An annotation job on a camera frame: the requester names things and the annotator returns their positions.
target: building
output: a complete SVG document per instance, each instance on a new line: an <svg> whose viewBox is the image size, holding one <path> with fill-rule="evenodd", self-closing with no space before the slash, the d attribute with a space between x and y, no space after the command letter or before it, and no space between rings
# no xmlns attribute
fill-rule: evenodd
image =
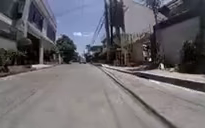
<svg viewBox="0 0 205 128"><path fill-rule="evenodd" d="M205 35L205 18L201 18L200 2L200 0L173 0L160 9L160 12L168 17L156 26L158 54L163 57L164 63L180 64L180 52L184 42L194 41L201 30Z"/></svg>
<svg viewBox="0 0 205 128"><path fill-rule="evenodd" d="M140 40L143 34L152 33L155 25L153 11L135 0L121 0L123 5L124 29L121 29L121 40L114 39L119 46L116 53L117 65L128 65L128 63L141 63L143 57L143 43ZM158 21L165 19L159 14Z"/></svg>
<svg viewBox="0 0 205 128"><path fill-rule="evenodd" d="M0 0L0 48L17 49L29 38L33 63L44 63L44 51L55 45L56 19L45 0Z"/></svg>

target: utility pole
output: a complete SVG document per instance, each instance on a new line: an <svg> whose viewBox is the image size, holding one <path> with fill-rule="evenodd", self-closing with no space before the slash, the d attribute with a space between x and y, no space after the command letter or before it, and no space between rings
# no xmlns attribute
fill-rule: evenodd
<svg viewBox="0 0 205 128"><path fill-rule="evenodd" d="M107 39L107 62L110 62L110 29L109 29L109 12L108 12L108 5L107 1L104 0L104 10L105 10L105 31L106 31L106 39Z"/></svg>

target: curb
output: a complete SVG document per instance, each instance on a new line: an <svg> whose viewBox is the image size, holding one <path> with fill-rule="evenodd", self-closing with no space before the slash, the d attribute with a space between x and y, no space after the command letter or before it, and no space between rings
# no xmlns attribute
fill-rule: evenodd
<svg viewBox="0 0 205 128"><path fill-rule="evenodd" d="M45 68L41 68L41 69L32 68L32 69L27 70L27 71L20 71L20 72L13 72L13 73L8 73L8 74L3 74L3 75L0 75L0 78L5 78L5 77L9 77L9 76L15 76L15 75L29 73L29 72L35 72L35 71L39 71L39 70L53 68L53 67L56 67L56 66L59 66L59 65L53 65L53 66L45 67Z"/></svg>
<svg viewBox="0 0 205 128"><path fill-rule="evenodd" d="M136 99L143 107L152 114L156 119L158 119L163 125L165 125L167 128L177 128L172 122L167 120L165 117L160 115L154 108L152 108L149 104L147 104L145 101L143 101L136 93L134 93L132 90L128 89L123 85L117 78L115 78L111 73L108 73L101 67L97 66L102 72L104 72L108 77L110 77L116 84L118 84L126 93L128 93L131 97Z"/></svg>
<svg viewBox="0 0 205 128"><path fill-rule="evenodd" d="M159 75L149 74L149 73L144 73L144 72L124 71L124 70L114 69L114 68L111 68L111 67L105 67L105 68L116 70L116 71L119 71L119 72L122 72L122 73L135 75L135 76L142 77L142 78L145 78L145 79L152 79L152 80L161 81L161 82L164 82L164 83L174 84L174 85L177 85L177 86L180 86L180 87L193 89L193 90L196 90L196 91L205 92L205 83L202 83L202 82L191 81L191 80L183 80L183 79L167 77L167 76L159 76Z"/></svg>

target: shrub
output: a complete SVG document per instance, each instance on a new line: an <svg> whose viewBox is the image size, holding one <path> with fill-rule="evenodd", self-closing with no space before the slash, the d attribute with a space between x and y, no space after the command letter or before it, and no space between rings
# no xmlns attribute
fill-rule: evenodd
<svg viewBox="0 0 205 128"><path fill-rule="evenodd" d="M0 48L0 72L9 72L9 65L15 65L20 57L25 54L15 50L5 50Z"/></svg>
<svg viewBox="0 0 205 128"><path fill-rule="evenodd" d="M198 73L203 70L205 54L203 54L194 41L185 41L181 49L180 72Z"/></svg>

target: column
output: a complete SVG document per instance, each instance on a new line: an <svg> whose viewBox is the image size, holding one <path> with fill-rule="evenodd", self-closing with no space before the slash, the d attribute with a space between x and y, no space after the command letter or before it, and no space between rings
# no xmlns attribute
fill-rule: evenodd
<svg viewBox="0 0 205 128"><path fill-rule="evenodd" d="M42 39L39 42L39 64L44 64L44 45Z"/></svg>

